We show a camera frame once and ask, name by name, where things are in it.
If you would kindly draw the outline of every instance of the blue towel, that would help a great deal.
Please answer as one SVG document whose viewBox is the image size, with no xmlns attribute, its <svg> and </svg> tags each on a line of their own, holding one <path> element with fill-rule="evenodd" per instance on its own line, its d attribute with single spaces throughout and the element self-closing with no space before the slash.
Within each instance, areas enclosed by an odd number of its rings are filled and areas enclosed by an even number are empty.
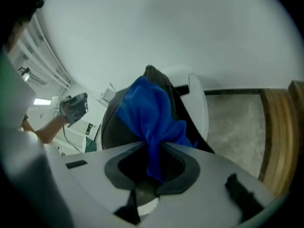
<svg viewBox="0 0 304 228">
<path fill-rule="evenodd" d="M 196 148 L 186 137 L 186 122 L 174 121 L 167 93 L 146 77 L 139 77 L 123 97 L 116 115 L 148 144 L 147 174 L 160 182 L 160 142 L 168 141 Z"/>
</svg>

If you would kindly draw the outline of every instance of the gray floor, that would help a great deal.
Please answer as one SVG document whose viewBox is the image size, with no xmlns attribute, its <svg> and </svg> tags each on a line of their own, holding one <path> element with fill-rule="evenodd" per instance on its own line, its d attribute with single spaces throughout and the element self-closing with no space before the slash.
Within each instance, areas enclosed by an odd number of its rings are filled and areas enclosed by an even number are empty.
<svg viewBox="0 0 304 228">
<path fill-rule="evenodd" d="M 265 150 L 265 119 L 259 95 L 208 95 L 207 142 L 258 177 Z"/>
</svg>

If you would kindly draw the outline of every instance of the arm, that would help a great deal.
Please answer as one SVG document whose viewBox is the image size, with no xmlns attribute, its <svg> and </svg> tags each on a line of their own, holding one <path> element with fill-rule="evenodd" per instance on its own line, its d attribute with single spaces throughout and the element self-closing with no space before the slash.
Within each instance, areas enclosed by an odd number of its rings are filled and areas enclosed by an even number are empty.
<svg viewBox="0 0 304 228">
<path fill-rule="evenodd" d="M 37 131 L 34 131 L 27 120 L 24 120 L 21 126 L 25 131 L 34 132 L 43 143 L 51 143 L 53 138 L 66 123 L 67 120 L 64 116 L 57 115 L 47 125 Z"/>
</svg>

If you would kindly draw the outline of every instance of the marble floor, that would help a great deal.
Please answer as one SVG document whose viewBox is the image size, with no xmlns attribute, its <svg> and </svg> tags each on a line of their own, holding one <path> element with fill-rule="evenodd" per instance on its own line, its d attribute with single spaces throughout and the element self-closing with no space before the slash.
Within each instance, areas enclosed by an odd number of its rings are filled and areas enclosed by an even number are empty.
<svg viewBox="0 0 304 228">
<path fill-rule="evenodd" d="M 258 178 L 265 150 L 265 118 L 259 95 L 208 95 L 207 142 Z"/>
</svg>

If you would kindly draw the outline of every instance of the person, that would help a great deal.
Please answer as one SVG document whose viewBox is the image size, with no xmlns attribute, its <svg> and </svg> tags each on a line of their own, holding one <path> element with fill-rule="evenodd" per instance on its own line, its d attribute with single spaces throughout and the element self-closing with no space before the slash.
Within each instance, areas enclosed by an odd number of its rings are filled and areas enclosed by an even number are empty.
<svg viewBox="0 0 304 228">
<path fill-rule="evenodd" d="M 37 8 L 43 6 L 43 0 L 16 0 L 18 6 L 12 6 L 9 11 L 4 11 L 6 14 L 6 21 L 4 24 L 2 44 L 7 53 L 9 53 L 20 36 L 23 33 L 24 28 L 31 20 L 32 15 Z M 68 104 L 63 106 L 64 111 L 68 111 Z M 59 130 L 67 124 L 67 119 L 58 114 L 44 127 L 34 130 L 28 122 L 28 116 L 23 119 L 21 127 L 24 131 L 34 132 L 43 143 L 51 143 Z"/>
</svg>

